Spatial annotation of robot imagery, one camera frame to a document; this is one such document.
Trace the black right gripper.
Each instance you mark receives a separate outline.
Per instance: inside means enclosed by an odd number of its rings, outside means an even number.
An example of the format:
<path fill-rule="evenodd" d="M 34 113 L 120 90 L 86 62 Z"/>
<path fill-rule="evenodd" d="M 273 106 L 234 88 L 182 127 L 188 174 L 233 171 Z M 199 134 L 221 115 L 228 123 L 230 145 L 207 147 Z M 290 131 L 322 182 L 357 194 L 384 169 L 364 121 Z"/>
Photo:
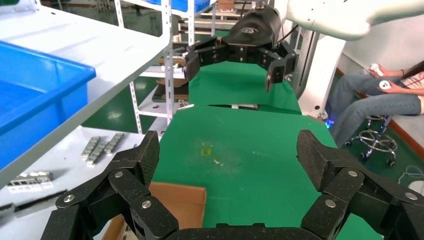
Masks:
<path fill-rule="evenodd" d="M 251 10 L 223 38 L 212 36 L 186 48 L 184 78 L 191 81 L 201 67 L 225 60 L 259 64 L 267 71 L 264 87 L 269 92 L 293 74 L 299 56 L 287 41 L 276 44 L 281 29 L 280 15 L 273 7 Z"/>

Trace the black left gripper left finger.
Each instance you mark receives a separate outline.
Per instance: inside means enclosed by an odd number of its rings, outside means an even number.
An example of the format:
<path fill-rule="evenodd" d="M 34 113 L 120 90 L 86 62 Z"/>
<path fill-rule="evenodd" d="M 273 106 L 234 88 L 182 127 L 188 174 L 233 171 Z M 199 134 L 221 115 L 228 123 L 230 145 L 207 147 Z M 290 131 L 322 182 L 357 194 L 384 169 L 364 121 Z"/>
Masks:
<path fill-rule="evenodd" d="M 116 153 L 103 172 L 57 199 L 41 239 L 92 240 L 116 216 L 140 240 L 165 240 L 178 231 L 177 219 L 149 191 L 159 153 L 156 131 Z"/>

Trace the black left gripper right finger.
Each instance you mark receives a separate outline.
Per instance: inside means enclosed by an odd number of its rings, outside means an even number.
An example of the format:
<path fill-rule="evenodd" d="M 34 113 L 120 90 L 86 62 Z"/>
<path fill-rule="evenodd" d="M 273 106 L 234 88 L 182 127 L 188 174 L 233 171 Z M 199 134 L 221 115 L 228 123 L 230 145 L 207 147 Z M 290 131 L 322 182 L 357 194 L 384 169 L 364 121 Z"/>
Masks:
<path fill-rule="evenodd" d="M 322 240 L 335 239 L 356 215 L 386 240 L 424 237 L 424 198 L 365 168 L 347 150 L 323 145 L 307 129 L 296 143 L 297 159 L 320 196 L 301 228 Z"/>

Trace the person right hand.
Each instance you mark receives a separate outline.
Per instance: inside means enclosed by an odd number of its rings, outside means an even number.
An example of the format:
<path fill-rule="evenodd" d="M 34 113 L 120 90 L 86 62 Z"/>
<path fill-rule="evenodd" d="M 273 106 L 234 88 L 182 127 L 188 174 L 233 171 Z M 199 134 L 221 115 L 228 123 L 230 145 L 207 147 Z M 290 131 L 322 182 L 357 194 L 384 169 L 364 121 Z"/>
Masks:
<path fill-rule="evenodd" d="M 378 63 L 372 63 L 368 68 L 368 72 L 371 76 L 376 78 L 391 76 L 391 72 Z"/>

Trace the person left hand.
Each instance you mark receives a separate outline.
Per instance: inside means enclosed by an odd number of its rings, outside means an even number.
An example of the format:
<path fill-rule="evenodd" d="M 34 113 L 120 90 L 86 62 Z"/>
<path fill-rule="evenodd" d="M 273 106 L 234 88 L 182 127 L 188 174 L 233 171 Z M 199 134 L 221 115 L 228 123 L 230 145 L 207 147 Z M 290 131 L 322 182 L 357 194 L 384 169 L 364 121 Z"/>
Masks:
<path fill-rule="evenodd" d="M 408 94 L 408 88 L 400 87 L 389 80 L 382 80 L 379 83 L 379 90 L 387 94 Z"/>

